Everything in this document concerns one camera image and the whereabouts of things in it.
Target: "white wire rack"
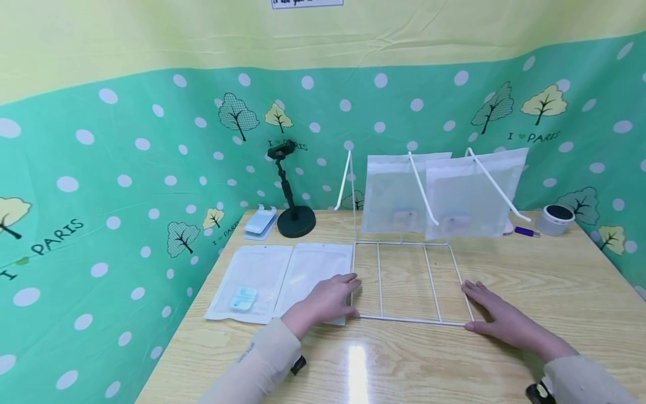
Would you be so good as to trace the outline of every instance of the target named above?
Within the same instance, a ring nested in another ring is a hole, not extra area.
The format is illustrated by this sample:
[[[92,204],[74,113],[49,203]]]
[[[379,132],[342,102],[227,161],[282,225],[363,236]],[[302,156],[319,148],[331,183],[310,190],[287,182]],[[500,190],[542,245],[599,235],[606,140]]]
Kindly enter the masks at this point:
[[[480,160],[478,159],[477,155],[474,153],[474,151],[471,149],[471,147],[467,148],[465,157],[472,156],[474,159],[474,163],[477,164],[482,171],[484,171],[486,177],[491,181],[493,186],[496,188],[496,190],[500,193],[501,197],[503,200],[509,205],[509,208],[514,212],[516,216],[519,218],[522,218],[523,220],[526,220],[528,222],[531,221],[530,218],[522,215],[514,204],[512,203],[509,198],[505,195],[503,190],[498,186],[498,184],[495,182],[493,177],[489,174],[489,172],[485,169],[485,167],[482,165]],[[411,152],[408,152],[408,160],[411,163],[411,166],[413,167],[413,174],[415,175],[415,179],[417,180],[417,185],[419,186],[419,190],[422,194],[422,199],[424,200],[424,205],[426,206],[426,211],[428,212],[428,216],[431,220],[431,222],[435,225],[438,226],[439,223],[433,216],[433,212],[431,211],[431,207],[428,203],[428,199],[426,198],[426,192],[424,191],[424,186],[422,185],[422,182],[419,178],[419,173],[417,172],[417,168],[415,167],[415,163],[413,161],[413,154]],[[360,317],[363,319],[375,319],[375,320],[385,320],[385,321],[401,321],[405,323],[421,323],[421,324],[437,324],[437,325],[445,325],[445,326],[464,326],[464,323],[458,323],[455,321],[446,321],[445,318],[442,317],[442,312],[440,310],[440,305],[437,300],[437,293],[435,290],[435,282],[433,281],[433,270],[431,266],[431,261],[428,259],[428,251],[426,249],[427,246],[444,246],[447,247],[449,252],[451,253],[451,259],[453,261],[453,266],[455,268],[455,274],[457,275],[457,280],[459,281],[459,284],[456,285],[456,288],[458,288],[459,293],[462,293],[460,287],[462,285],[462,276],[460,275],[460,269],[458,268],[457,261],[455,260],[455,254],[453,253],[453,248],[451,247],[451,244],[449,242],[444,242],[444,243],[432,243],[432,242],[408,242],[404,241],[404,234],[400,234],[399,241],[381,241],[381,240],[361,240],[359,238],[359,231],[357,230],[357,203],[356,203],[356,198],[355,198],[355,173],[354,173],[354,168],[352,165],[352,150],[348,151],[348,159],[346,160],[346,166],[343,171],[343,178],[341,180],[341,189],[339,191],[339,198],[337,200],[337,205],[335,206],[334,210],[339,210],[339,207],[341,206],[341,200],[343,199],[343,191],[345,190],[346,186],[346,180],[348,179],[348,170],[350,173],[349,181],[350,185],[352,188],[352,221],[353,221],[353,227],[355,231],[355,241],[354,241],[354,246],[353,246],[353,252],[352,252],[352,268],[351,271],[355,271],[355,261],[357,259],[357,246],[359,244],[371,244],[375,245],[377,247],[377,276],[379,278],[379,315],[367,315],[367,314],[361,314]],[[379,251],[379,246],[382,245],[398,245],[398,246],[420,246],[424,250],[424,258],[426,259],[426,269],[428,270],[428,279],[431,283],[431,289],[433,291],[433,299],[435,303],[435,310],[437,312],[437,320],[429,320],[429,319],[421,319],[421,318],[414,318],[414,317],[396,317],[396,316],[389,316],[389,315],[384,315],[384,299],[383,299],[383,289],[382,289],[382,279],[381,279],[381,256],[380,256],[380,251]],[[469,318],[471,321],[474,320],[474,313],[473,310],[471,309],[471,304],[469,303],[469,300],[465,294],[463,294],[464,297],[464,303],[467,307],[467,310],[469,312]],[[350,295],[350,305],[353,304],[353,295]]]

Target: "paper sign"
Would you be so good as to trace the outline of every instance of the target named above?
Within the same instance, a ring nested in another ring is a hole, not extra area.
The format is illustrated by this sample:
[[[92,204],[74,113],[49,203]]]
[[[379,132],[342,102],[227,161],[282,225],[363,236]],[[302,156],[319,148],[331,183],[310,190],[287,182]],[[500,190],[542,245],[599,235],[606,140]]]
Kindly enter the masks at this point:
[[[342,6],[343,0],[269,0],[271,8],[303,8],[303,7],[324,7]]]

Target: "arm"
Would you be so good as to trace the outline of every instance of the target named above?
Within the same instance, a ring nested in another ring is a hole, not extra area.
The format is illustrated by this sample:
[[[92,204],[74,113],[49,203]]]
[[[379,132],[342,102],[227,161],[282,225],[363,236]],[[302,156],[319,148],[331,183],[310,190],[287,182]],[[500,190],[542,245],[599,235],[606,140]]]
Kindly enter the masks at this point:
[[[531,320],[481,282],[466,281],[462,290],[493,318],[491,323],[474,321],[464,327],[535,353],[546,363],[543,383],[558,403],[637,403],[601,365],[581,355],[564,339]]]
[[[300,357],[300,341],[318,323],[357,315],[346,299],[361,285],[357,274],[319,282],[305,300],[273,319],[251,340],[247,350],[208,388],[198,404],[258,404],[287,376]]]

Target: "hand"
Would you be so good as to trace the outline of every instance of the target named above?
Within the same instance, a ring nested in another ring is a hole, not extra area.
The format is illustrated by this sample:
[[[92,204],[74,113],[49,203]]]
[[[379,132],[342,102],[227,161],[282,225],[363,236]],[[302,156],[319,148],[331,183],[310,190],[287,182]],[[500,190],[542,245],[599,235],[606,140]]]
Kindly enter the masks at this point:
[[[318,323],[326,323],[344,315],[358,316],[359,311],[346,304],[348,295],[361,286],[356,273],[334,275],[320,281],[303,300],[294,304],[283,316],[282,321],[298,339]]]
[[[527,317],[516,307],[491,292],[482,282],[465,281],[462,291],[484,307],[493,321],[473,321],[465,328],[477,334],[490,335],[516,348],[537,354],[544,362],[578,352],[557,335]]]

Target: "yellow wall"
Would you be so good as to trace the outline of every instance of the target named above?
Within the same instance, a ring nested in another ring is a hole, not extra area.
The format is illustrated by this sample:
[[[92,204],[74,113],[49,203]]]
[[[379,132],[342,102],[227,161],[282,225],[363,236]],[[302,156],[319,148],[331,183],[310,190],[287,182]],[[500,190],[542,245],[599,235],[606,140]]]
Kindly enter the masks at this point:
[[[167,67],[488,61],[646,29],[644,0],[4,0],[0,103]]]

